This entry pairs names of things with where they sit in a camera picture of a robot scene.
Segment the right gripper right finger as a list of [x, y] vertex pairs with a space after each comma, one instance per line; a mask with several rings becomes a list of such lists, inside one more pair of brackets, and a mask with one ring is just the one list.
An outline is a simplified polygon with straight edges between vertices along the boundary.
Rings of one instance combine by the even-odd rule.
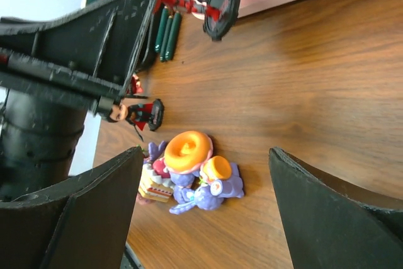
[[269, 167], [294, 268], [402, 268], [402, 200], [321, 171], [279, 147]]

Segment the black-haired ninja figurine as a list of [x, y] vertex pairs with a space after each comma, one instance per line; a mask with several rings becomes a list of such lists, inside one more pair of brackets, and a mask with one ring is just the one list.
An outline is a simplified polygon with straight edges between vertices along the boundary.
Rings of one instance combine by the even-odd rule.
[[149, 130], [155, 132], [162, 125], [163, 116], [164, 104], [160, 99], [155, 99], [152, 103], [139, 103], [130, 106], [123, 103], [113, 105], [105, 119], [110, 123], [129, 123], [143, 142], [144, 139], [140, 131], [143, 131], [144, 127], [148, 125]]

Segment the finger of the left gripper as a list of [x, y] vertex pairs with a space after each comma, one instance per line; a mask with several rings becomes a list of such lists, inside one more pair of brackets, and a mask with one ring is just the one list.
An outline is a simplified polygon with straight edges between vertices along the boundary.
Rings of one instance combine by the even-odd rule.
[[107, 114], [126, 95], [157, 0], [97, 0], [50, 21], [1, 18], [1, 86]]

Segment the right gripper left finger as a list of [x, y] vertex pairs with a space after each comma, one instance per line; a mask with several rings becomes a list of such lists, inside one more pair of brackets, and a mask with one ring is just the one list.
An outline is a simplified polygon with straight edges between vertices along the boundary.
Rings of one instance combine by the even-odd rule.
[[143, 165], [139, 147], [1, 203], [1, 268], [119, 268]]

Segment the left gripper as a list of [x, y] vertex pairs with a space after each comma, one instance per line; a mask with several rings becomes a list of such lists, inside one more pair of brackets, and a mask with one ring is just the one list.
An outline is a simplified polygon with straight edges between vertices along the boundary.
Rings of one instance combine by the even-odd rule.
[[67, 178], [86, 111], [9, 90], [1, 129], [1, 201]]

